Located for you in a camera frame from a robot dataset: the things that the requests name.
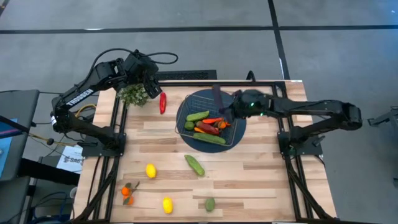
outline red pepper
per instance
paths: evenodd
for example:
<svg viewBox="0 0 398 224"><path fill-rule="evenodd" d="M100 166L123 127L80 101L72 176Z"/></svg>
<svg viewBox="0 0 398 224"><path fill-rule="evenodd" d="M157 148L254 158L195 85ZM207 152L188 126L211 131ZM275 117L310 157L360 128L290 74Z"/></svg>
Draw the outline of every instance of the red pepper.
<svg viewBox="0 0 398 224"><path fill-rule="evenodd" d="M159 109L160 114L164 114L164 111L166 111L166 93L164 92L160 94Z"/></svg>

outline yellow lemon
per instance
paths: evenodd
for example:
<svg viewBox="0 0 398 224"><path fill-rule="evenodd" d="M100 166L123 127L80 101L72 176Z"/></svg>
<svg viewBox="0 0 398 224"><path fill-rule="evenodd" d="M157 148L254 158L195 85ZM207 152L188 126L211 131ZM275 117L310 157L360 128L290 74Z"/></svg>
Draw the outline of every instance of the yellow lemon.
<svg viewBox="0 0 398 224"><path fill-rule="evenodd" d="M147 169L146 169L147 175L149 178L155 178L156 177L156 168L153 164L148 164Z"/></svg>
<svg viewBox="0 0 398 224"><path fill-rule="evenodd" d="M172 199L171 198L165 197L163 199L163 209L164 209L164 212L167 213L167 214L172 213L172 211L173 211L173 203L172 203Z"/></svg>

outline green cucumber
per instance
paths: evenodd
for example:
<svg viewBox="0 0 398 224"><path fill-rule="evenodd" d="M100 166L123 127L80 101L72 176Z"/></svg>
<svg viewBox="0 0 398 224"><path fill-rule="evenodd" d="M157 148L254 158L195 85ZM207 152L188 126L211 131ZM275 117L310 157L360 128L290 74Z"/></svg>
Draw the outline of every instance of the green cucumber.
<svg viewBox="0 0 398 224"><path fill-rule="evenodd" d="M184 128L188 131L193 130L193 128L195 127L195 124L192 121L187 121L184 124Z"/></svg>
<svg viewBox="0 0 398 224"><path fill-rule="evenodd" d="M216 207L216 201L214 200L214 198L206 199L205 208L207 212L213 211L215 207Z"/></svg>
<svg viewBox="0 0 398 224"><path fill-rule="evenodd" d="M195 134L193 134L193 137L198 140L212 142L212 143L216 143L216 144L225 144L226 143L225 139L218 137L218 136L214 136L212 134L195 133Z"/></svg>
<svg viewBox="0 0 398 224"><path fill-rule="evenodd" d="M190 155L185 155L185 159L188 162L188 165L199 175L199 176L204 176L205 175L205 170L202 168L202 166L199 164L199 162L192 156Z"/></svg>
<svg viewBox="0 0 398 224"><path fill-rule="evenodd" d="M210 111L199 112L187 116L187 121L201 121L209 116Z"/></svg>

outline small orange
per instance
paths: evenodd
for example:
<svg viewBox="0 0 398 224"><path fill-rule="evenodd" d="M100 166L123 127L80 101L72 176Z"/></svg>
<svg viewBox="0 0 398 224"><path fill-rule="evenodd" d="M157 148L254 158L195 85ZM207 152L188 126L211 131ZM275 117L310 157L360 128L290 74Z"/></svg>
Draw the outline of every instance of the small orange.
<svg viewBox="0 0 398 224"><path fill-rule="evenodd" d="M134 202L134 198L132 196L124 196L123 197L123 205L132 205Z"/></svg>
<svg viewBox="0 0 398 224"><path fill-rule="evenodd" d="M130 196L130 188L128 188L128 187L123 187L123 188L122 188L122 194L123 194L124 196Z"/></svg>

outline wire basket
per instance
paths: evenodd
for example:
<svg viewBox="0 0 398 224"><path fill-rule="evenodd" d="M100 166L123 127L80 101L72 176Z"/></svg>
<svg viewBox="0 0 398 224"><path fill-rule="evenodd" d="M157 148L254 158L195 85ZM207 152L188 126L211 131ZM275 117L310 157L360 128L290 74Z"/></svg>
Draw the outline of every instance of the wire basket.
<svg viewBox="0 0 398 224"><path fill-rule="evenodd" d="M196 95L187 95L181 105L180 115L177 118L177 124L175 126L175 132L181 136L193 138L193 134L195 134L196 132L194 130L188 131L184 128L186 118L190 114L199 113L203 111L210 112L207 118L219 118L222 116L218 112L218 107L213 99L205 98L202 96L196 96ZM220 144L215 142L211 143L219 144L221 146L232 146L234 142L236 127L237 127L237 121L235 120L233 121L231 126L228 126L227 128L223 129L222 132L220 133L219 137L225 139L226 144Z"/></svg>

